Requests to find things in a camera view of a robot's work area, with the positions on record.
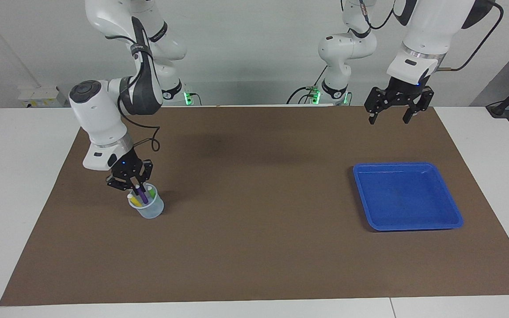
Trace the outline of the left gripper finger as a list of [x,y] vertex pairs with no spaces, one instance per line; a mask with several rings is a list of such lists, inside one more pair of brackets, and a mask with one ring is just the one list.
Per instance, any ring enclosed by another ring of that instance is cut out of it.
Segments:
[[431,103],[434,92],[431,88],[424,88],[419,95],[418,102],[414,102],[411,97],[407,99],[408,109],[404,113],[403,121],[408,124],[412,117],[420,111],[426,111]]
[[369,123],[373,125],[380,112],[390,107],[385,90],[373,87],[364,102],[365,110],[369,114]]

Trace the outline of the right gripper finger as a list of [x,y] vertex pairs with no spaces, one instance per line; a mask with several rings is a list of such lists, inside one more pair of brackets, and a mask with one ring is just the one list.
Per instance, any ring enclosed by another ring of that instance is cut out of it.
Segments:
[[136,163],[136,184],[144,189],[144,183],[150,179],[153,171],[151,160],[138,160]]
[[131,179],[121,179],[113,176],[112,174],[106,178],[106,184],[113,189],[119,191],[133,191],[135,190],[135,183]]

